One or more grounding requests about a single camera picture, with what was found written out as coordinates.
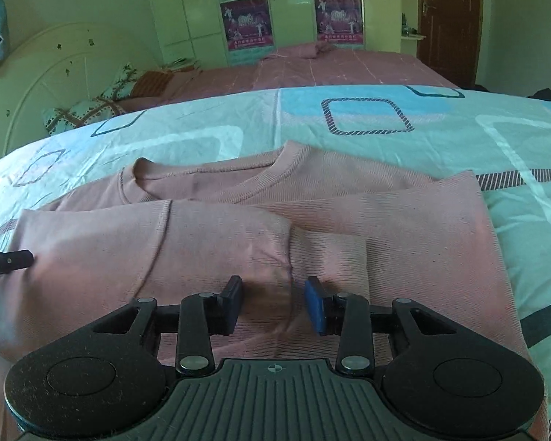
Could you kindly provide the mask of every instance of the poster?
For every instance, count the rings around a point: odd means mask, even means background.
[[[267,0],[236,0],[220,4],[228,50],[274,43]]]
[[[363,44],[361,0],[314,0],[319,41]]]

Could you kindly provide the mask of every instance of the pink sweatshirt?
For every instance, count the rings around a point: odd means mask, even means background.
[[[338,338],[313,334],[303,307],[309,275],[378,305],[415,299],[529,358],[470,172],[433,181],[294,142],[195,168],[139,159],[24,211],[9,250],[21,248],[36,263],[0,276],[0,376],[132,297],[180,303],[220,291],[232,274],[245,282],[245,304],[235,334],[213,337],[217,361],[334,358]],[[175,341],[163,338],[163,363]],[[377,362],[389,361],[387,340],[375,344]],[[547,437],[545,400],[531,433]]]

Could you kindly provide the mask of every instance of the white headboard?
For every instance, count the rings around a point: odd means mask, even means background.
[[[0,66],[0,158],[48,136],[44,109],[98,96],[126,63],[157,66],[144,44],[100,23],[55,26],[18,47]]]

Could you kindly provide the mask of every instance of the cushion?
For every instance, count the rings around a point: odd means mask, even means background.
[[[53,107],[43,112],[45,129],[50,135],[60,134],[71,129],[106,121],[126,114],[118,104],[104,97],[81,101],[71,109]]]
[[[194,68],[185,72],[177,70],[173,73],[171,81],[166,85],[163,94],[159,97],[131,97],[122,101],[117,101],[117,104],[127,113],[135,111],[143,111],[152,107],[157,107],[163,104],[175,102],[178,99],[184,88],[188,88],[188,83],[200,74],[200,70]]]
[[[172,77],[173,73],[169,70],[141,71],[128,63],[101,96],[112,101],[122,101],[130,97],[159,97]]]

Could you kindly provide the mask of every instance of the sweatshirt seam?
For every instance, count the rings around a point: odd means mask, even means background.
[[[147,281],[147,278],[151,275],[151,272],[153,271],[155,263],[157,262],[157,257],[159,257],[159,253],[162,250],[163,243],[165,242],[165,238],[168,234],[169,213],[171,211],[171,208],[172,201],[165,200],[163,203],[163,210],[161,211],[157,219],[157,226],[155,228],[156,240],[153,242],[153,254],[151,255],[150,259],[147,260],[147,267],[145,268],[145,270],[141,271],[138,274],[136,280],[133,282],[127,294],[126,303],[132,300],[136,296],[136,294],[138,294],[138,292],[142,290],[145,282]]]
[[[237,171],[248,171],[250,169],[264,169],[269,168],[275,161],[277,157],[271,162],[262,162],[261,164],[254,164],[250,166],[242,166],[240,168],[223,168],[223,169],[206,169],[206,168],[194,168],[194,169],[184,169],[183,171],[177,172],[168,172],[160,176],[143,176],[137,177],[134,176],[135,180],[161,180],[165,178],[172,178],[175,176],[189,176],[191,174],[219,174],[221,172],[237,172]]]
[[[131,203],[131,201],[129,200],[129,198],[125,194],[125,182],[123,180],[124,175],[125,175],[125,169],[120,171],[116,187],[119,191],[120,200],[122,201],[123,205],[126,206],[126,205],[129,205]]]
[[[197,200],[202,202],[209,202],[209,203],[229,203],[229,204],[238,204],[244,200],[249,199],[250,197],[253,197],[262,191],[273,187],[275,184],[282,182],[286,180],[297,168],[298,165],[307,157],[307,154],[310,154],[310,147],[303,144],[300,147],[300,150],[296,151],[294,154],[294,159],[292,159],[291,163],[280,173],[273,174],[271,172],[271,168],[273,168],[274,164],[277,163],[278,159],[281,157],[283,151],[285,151],[285,146],[281,148],[279,151],[272,151],[274,154],[273,158],[270,158],[269,160],[261,161],[261,163],[256,163],[252,165],[243,165],[235,168],[226,168],[226,169],[206,169],[206,168],[194,168],[191,170],[185,170],[185,172],[176,172],[167,174],[164,176],[160,176],[157,180],[164,179],[165,177],[171,177],[172,175],[188,175],[188,174],[195,174],[195,173],[226,173],[226,172],[236,172],[236,171],[245,171],[247,169],[260,169],[263,168],[264,171],[260,174],[257,174],[256,176],[251,177],[250,179],[245,180],[244,182],[240,184],[236,184],[233,187],[228,187],[224,189],[223,191],[218,191],[213,194],[211,194],[208,197],[187,197],[184,200]],[[123,201],[123,204],[131,204],[131,200],[127,197],[127,194],[125,192],[125,183],[124,183],[124,173],[125,168],[123,171],[121,171],[120,178],[119,178],[119,191],[121,194],[121,200]],[[136,183],[137,180],[153,180],[148,179],[146,176],[145,178],[137,178],[134,174],[132,174],[132,180]],[[249,190],[242,189],[237,190],[237,187],[240,185],[245,185],[249,183],[250,181],[253,181],[254,187],[252,187]],[[144,201],[150,201],[150,200],[162,200],[158,197],[154,197],[151,194],[145,195],[144,197],[141,197],[138,202],[144,202]]]
[[[276,359],[278,358],[278,354],[280,351],[280,344],[282,341],[282,336],[288,331],[289,326],[292,323],[292,315],[294,313],[294,298],[293,298],[293,291],[294,291],[294,277],[292,276],[292,273],[294,271],[292,267],[292,251],[291,251],[291,245],[292,245],[292,231],[294,230],[294,226],[292,224],[289,225],[288,230],[288,241],[285,245],[287,253],[286,257],[288,259],[288,290],[289,290],[289,296],[288,296],[288,312],[285,317],[285,323],[282,327],[281,331],[278,331],[275,333],[274,336],[274,346],[273,351],[271,354],[271,357]]]

